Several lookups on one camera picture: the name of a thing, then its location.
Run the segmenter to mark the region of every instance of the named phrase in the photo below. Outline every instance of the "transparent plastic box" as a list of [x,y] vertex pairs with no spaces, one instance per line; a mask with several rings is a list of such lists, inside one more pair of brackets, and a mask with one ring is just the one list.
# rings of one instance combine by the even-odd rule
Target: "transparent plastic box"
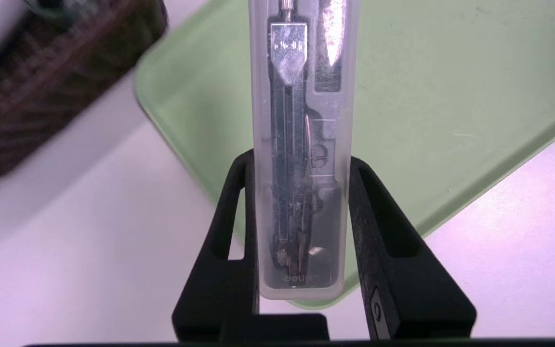
[[250,0],[260,293],[344,285],[358,0]]

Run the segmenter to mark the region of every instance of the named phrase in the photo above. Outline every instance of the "woven basket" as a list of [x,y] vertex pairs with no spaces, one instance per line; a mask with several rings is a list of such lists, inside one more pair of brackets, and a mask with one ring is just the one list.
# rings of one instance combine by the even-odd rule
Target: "woven basket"
[[97,99],[165,31],[161,0],[105,0],[68,31],[30,16],[0,58],[0,176]]

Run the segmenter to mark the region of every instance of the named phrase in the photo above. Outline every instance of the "light green tray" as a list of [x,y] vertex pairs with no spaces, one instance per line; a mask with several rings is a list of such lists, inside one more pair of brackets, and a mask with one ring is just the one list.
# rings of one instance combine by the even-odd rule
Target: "light green tray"
[[[555,0],[361,6],[353,155],[427,235],[555,140]],[[215,202],[252,147],[248,30],[247,0],[215,0],[136,72],[139,102]],[[345,293],[352,240],[346,252]]]

